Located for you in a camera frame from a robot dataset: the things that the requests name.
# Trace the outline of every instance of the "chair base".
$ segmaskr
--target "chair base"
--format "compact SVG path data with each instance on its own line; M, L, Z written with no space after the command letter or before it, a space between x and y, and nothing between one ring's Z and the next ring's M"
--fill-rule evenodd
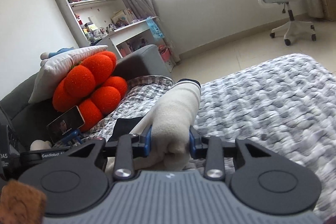
M270 36L272 38L275 37L275 33L279 31L287 30L283 39L285 40L285 44L289 46L291 44L290 37L295 36L297 33L311 33L311 39L316 41L316 34L314 24L310 21L289 21L286 24L275 28L272 30Z

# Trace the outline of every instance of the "gray sofa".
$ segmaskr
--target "gray sofa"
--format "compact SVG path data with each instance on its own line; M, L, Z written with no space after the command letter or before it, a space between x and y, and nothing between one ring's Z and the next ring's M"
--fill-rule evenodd
M49 140L46 126L61 114L53 108L51 99L28 104L36 75L29 77L0 101L0 123L8 124L16 132L26 150L34 140ZM130 80L143 75L170 77L170 72L157 47L148 45L119 60L113 75Z

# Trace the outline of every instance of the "pillow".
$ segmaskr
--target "pillow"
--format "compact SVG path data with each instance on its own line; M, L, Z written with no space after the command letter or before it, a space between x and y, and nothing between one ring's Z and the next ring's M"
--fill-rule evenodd
M56 87L72 66L97 52L105 51L106 48L107 45L77 48L49 58L37 74L34 89L28 102L34 104L51 98Z

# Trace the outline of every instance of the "white bookshelf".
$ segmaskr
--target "white bookshelf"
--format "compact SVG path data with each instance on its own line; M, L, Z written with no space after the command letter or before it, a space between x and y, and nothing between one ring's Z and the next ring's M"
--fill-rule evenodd
M104 3L107 1L113 1L113 0L82 0L82 1L76 1L76 2L69 2L68 0L55 0L55 1L70 29L70 32L72 33L74 39L76 40L78 46L88 47L90 43L87 40L82 28L80 27L77 21L73 8L81 6L81 5L89 6L90 4Z

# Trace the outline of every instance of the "white desk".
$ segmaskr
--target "white desk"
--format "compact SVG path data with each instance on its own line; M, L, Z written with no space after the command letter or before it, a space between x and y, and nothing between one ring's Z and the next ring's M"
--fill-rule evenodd
M107 50L114 52L117 55L117 58L123 58L119 52L117 46L121 44L122 48L125 50L126 54L130 54L129 47L126 44L126 41L136 35L149 29L147 21L149 18L141 20L139 22L127 25L116 29L114 32L110 33L107 37L104 37L97 45L107 45Z

